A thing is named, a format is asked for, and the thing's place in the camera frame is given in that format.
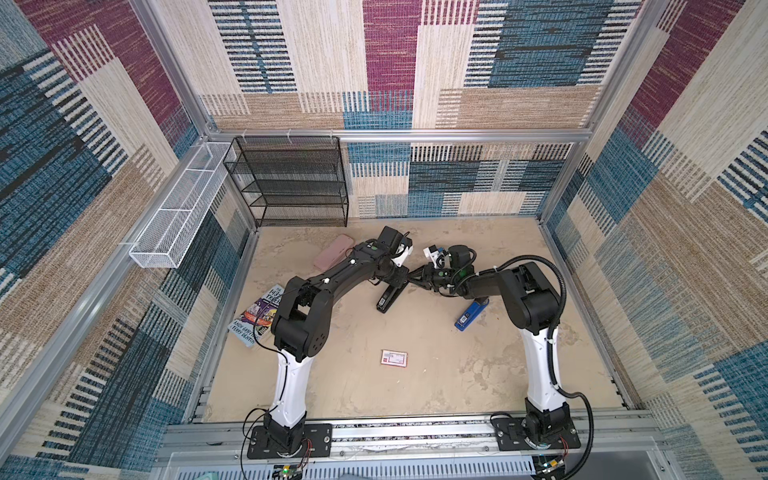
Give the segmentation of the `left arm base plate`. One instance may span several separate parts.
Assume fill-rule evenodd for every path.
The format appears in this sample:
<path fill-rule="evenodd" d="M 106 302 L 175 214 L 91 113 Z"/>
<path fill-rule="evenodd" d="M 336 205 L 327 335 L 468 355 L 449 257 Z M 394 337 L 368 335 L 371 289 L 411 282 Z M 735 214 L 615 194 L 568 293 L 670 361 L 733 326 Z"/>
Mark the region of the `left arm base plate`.
<path fill-rule="evenodd" d="M 292 429 L 277 423 L 268 427 L 257 425 L 246 443 L 246 457 L 249 460 L 299 459 L 309 452 L 310 458 L 325 458 L 330 456 L 332 439 L 330 423 L 300 423 Z"/>

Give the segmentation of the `blue stapler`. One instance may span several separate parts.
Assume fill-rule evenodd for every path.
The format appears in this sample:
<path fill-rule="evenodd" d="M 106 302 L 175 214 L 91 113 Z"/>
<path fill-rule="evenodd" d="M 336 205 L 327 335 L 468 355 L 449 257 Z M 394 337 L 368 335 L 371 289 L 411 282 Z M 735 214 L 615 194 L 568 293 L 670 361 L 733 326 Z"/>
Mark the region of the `blue stapler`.
<path fill-rule="evenodd" d="M 487 297 L 475 299 L 456 320 L 454 323 L 455 328 L 461 332 L 465 331 L 480 316 L 488 304 L 489 299 Z"/>

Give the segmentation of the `black stapler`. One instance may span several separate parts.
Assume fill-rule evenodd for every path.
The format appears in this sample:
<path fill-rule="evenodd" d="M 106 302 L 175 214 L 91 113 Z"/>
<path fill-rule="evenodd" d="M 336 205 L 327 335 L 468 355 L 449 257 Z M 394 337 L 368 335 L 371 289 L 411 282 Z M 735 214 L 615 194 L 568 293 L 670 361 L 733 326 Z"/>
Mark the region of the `black stapler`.
<path fill-rule="evenodd" d="M 395 286 L 395 285 L 389 285 L 384 293 L 379 298 L 376 309 L 381 313 L 386 313 L 390 307 L 394 304 L 394 302 L 398 299 L 402 291 L 404 290 L 405 286 Z"/>

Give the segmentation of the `red white staple box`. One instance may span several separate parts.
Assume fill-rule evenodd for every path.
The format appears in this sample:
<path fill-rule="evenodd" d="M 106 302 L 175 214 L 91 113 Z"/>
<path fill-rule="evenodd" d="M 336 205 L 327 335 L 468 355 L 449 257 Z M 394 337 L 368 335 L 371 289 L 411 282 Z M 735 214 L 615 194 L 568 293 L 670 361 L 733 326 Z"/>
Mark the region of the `red white staple box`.
<path fill-rule="evenodd" d="M 408 354 L 401 351 L 383 350 L 380 363 L 385 366 L 406 368 L 408 364 Z"/>

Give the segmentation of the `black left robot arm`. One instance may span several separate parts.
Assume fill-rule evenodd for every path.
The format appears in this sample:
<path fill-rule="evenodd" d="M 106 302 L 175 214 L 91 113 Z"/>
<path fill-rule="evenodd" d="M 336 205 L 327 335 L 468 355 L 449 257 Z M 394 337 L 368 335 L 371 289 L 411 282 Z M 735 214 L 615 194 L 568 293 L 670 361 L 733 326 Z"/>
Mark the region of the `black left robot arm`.
<path fill-rule="evenodd" d="M 287 283 L 271 325 L 278 374 L 274 400 L 264 416 L 267 438 L 279 448 L 294 453 L 304 442 L 309 376 L 314 357 L 327 343 L 334 305 L 365 281 L 403 286 L 404 263 L 412 251 L 407 235 L 385 228 L 379 238 L 355 245 L 325 272 Z"/>

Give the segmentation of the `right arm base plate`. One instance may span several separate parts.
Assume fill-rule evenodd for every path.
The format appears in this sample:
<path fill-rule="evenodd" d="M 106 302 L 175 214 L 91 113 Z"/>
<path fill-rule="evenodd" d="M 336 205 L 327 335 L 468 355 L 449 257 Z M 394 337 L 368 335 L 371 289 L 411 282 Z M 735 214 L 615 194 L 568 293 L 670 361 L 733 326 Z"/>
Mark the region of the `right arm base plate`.
<path fill-rule="evenodd" d="M 539 425 L 531 426 L 526 417 L 495 413 L 489 417 L 498 449 L 502 452 L 534 450 L 577 450 L 587 434 L 579 434 L 572 421 L 559 431 L 544 432 Z"/>

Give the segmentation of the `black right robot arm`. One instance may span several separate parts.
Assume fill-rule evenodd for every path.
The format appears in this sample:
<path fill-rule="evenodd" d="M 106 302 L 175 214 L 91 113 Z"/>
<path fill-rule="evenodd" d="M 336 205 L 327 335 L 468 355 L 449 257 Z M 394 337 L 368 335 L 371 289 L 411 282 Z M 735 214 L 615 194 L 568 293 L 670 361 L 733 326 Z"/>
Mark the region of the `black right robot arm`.
<path fill-rule="evenodd" d="M 571 420 L 558 379 L 556 346 L 567 291 L 563 282 L 554 287 L 541 270 L 543 265 L 552 271 L 557 268 L 543 257 L 521 255 L 477 272 L 477 253 L 466 245 L 430 247 L 426 255 L 429 261 L 408 274 L 411 284 L 443 296 L 503 300 L 507 316 L 521 334 L 527 364 L 526 440 L 534 448 L 554 443 Z"/>

